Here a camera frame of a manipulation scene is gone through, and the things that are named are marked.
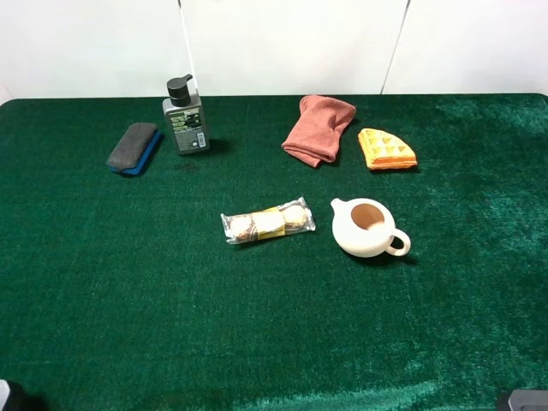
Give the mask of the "wrapped pastry pack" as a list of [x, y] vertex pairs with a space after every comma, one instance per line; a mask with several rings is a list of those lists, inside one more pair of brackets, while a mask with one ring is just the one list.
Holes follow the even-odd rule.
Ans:
[[315, 231], [312, 211], [303, 197], [271, 208], [227, 216], [221, 214], [229, 244], [262, 241]]

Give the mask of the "yellow waffle toy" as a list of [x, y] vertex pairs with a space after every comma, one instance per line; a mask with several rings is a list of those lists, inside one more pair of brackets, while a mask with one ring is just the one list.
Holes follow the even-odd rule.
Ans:
[[403, 170], [418, 165], [411, 147], [393, 134], [363, 128], [358, 141], [369, 170]]

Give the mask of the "blue grey board eraser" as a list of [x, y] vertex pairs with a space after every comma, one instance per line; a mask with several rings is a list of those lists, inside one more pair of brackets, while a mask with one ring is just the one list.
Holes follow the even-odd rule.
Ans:
[[107, 159], [109, 170], [122, 176], [141, 175], [162, 136], [154, 123], [131, 124]]

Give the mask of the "folded red cloth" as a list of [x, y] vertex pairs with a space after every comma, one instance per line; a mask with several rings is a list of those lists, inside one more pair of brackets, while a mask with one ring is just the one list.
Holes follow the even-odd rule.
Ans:
[[333, 163], [341, 136], [354, 120], [356, 107], [337, 98], [308, 95], [301, 99], [299, 108], [300, 118], [282, 149], [313, 168]]

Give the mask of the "white ceramic teapot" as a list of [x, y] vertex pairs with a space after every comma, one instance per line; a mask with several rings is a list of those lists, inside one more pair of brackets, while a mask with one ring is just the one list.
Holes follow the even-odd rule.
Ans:
[[396, 227], [390, 211], [375, 200], [359, 198], [331, 201], [334, 212], [331, 231], [337, 245], [358, 258], [382, 253], [405, 256], [411, 248], [409, 236]]

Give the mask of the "grey pump soap bottle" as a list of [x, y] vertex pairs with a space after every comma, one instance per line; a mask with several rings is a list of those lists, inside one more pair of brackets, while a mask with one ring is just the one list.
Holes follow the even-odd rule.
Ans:
[[167, 81], [168, 98], [163, 111], [179, 155], [202, 152], [210, 148], [203, 104], [197, 92], [191, 93], [188, 83], [191, 74]]

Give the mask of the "grey device bottom right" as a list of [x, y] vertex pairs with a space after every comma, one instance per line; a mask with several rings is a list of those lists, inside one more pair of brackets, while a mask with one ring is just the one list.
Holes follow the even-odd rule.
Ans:
[[497, 399], [497, 411], [547, 411], [548, 390], [513, 390]]

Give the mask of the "green velvet table cover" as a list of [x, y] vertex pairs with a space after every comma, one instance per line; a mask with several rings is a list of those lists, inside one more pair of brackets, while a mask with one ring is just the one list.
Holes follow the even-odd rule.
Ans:
[[[547, 386], [547, 99], [352, 96], [334, 164], [281, 144], [296, 97], [206, 98], [211, 148], [108, 169], [158, 98], [1, 109], [1, 376], [25, 410], [489, 410]], [[369, 170], [358, 134], [418, 165]], [[221, 214], [303, 197], [315, 231], [229, 244]], [[336, 243], [375, 200], [402, 257]]]

